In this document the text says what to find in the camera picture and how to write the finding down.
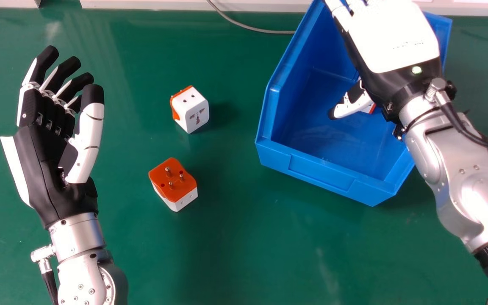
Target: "green surface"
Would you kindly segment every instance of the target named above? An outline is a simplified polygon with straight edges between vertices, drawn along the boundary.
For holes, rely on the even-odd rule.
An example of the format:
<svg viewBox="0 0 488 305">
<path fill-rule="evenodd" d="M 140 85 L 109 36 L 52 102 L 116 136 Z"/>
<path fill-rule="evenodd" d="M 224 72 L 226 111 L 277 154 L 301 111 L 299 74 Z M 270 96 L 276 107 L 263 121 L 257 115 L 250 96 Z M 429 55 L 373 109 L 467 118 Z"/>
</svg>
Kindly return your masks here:
<svg viewBox="0 0 488 305">
<path fill-rule="evenodd" d="M 399 195 L 370 208 L 259 164 L 253 140 L 263 93 L 289 36 L 252 33 L 213 12 L 45 3 L 0 10 L 0 135 L 15 132 L 20 82 L 47 44 L 81 58 L 81 71 L 105 87 L 92 176 L 131 305 L 484 303 L 487 278 L 437 220 L 417 172 Z M 292 29 L 302 16 L 238 17 Z M 488 134 L 488 19 L 455 19 L 446 73 L 459 108 L 471 108 Z M 169 97 L 190 84 L 211 103 L 211 121 L 187 135 L 171 119 Z M 199 187 L 179 213 L 147 178 L 171 156 Z M 49 303 L 29 259 L 48 242 L 0 146 L 0 305 Z"/>
</svg>

